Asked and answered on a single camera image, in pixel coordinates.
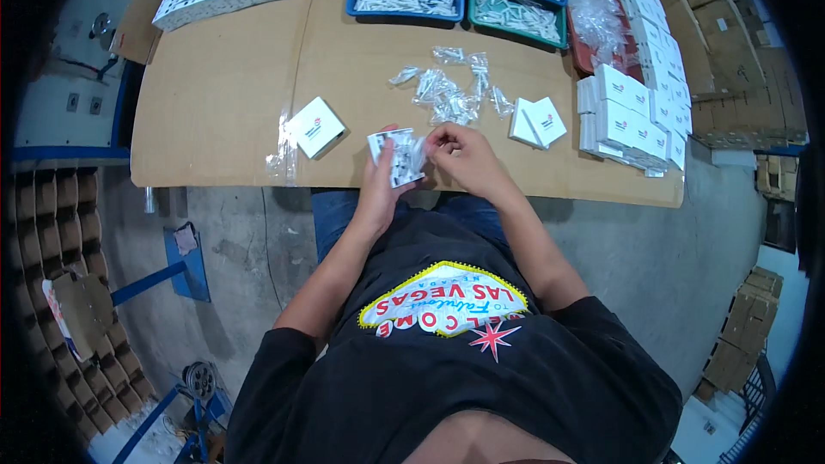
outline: red tray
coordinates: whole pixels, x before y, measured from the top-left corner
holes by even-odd
[[[627,16],[624,15],[624,8],[621,5],[619,0],[616,0],[616,3],[619,5],[619,9],[621,9],[621,23],[625,29],[630,32],[630,21],[627,19]],[[593,64],[590,62],[590,57],[596,54],[589,45],[585,44],[581,40],[578,39],[578,35],[576,35],[576,25],[572,23],[572,16],[570,15],[570,6],[568,5],[567,9],[567,16],[568,16],[568,33],[570,33],[570,47],[572,48],[572,55],[573,55],[573,64],[576,65],[582,72],[585,74],[593,75]],[[627,38],[627,44],[624,46],[624,51],[627,54],[634,54],[639,49],[636,47],[636,39],[631,34],[625,35]],[[621,56],[613,55],[613,59],[616,62],[624,63]],[[637,64],[632,67],[627,68],[623,72],[626,76],[630,76],[637,80],[639,83],[644,84],[645,78],[642,77],[642,66]]]

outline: blue jeans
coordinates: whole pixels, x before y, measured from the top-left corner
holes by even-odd
[[[312,211],[315,217],[315,245],[318,249],[318,263],[324,260],[333,248],[346,226],[355,215],[358,206],[358,190],[321,189],[313,190]],[[395,205],[393,222],[406,216],[410,208],[401,199]],[[455,219],[470,231],[493,241],[509,252],[507,239],[501,229],[498,212],[486,199],[477,198],[468,193],[442,192],[432,211]]]

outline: concrete floor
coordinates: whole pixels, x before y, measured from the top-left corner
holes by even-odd
[[[685,201],[676,210],[532,200],[591,293],[685,398],[698,383],[730,298],[756,262],[766,211],[752,172],[714,167],[696,142],[686,169]],[[166,282],[118,308],[146,375],[163,394],[183,366],[209,360],[237,396],[264,332],[315,269],[309,191],[189,189],[188,217],[147,216],[143,191],[127,169],[101,173],[113,289],[166,266],[163,226],[190,220],[201,232],[211,305],[175,295]],[[418,204],[431,206],[437,198],[437,192],[416,193]]]

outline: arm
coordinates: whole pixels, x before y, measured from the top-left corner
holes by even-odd
[[[501,168],[484,135],[446,123],[430,133],[426,148],[436,167],[498,210],[516,265],[542,310],[561,310],[588,295],[530,202]]]
[[[381,131],[397,129],[392,124]],[[318,351],[332,333],[338,312],[358,282],[373,244],[393,222],[398,197],[414,183],[389,183],[393,144],[388,140],[376,166],[367,157],[358,207],[341,238],[278,316],[273,328],[293,328],[315,340]]]

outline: table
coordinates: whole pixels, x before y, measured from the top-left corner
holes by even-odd
[[[433,67],[431,48],[441,45],[486,52],[491,83],[513,102],[520,96],[553,100],[568,134],[549,150],[507,138],[509,122],[483,106],[479,129],[525,194],[681,205],[683,172],[645,178],[578,150],[578,75],[569,55],[460,26],[358,24],[344,2],[281,0],[163,34],[135,114],[132,181],[141,187],[358,186],[368,134],[391,122],[420,135],[431,129],[428,112],[410,103],[413,86],[394,88],[387,80],[404,65]],[[469,85],[468,68],[446,71]],[[317,160],[295,149],[279,153],[281,122],[317,96],[346,125],[345,136]],[[438,189],[457,189],[449,177],[436,172],[434,178]]]

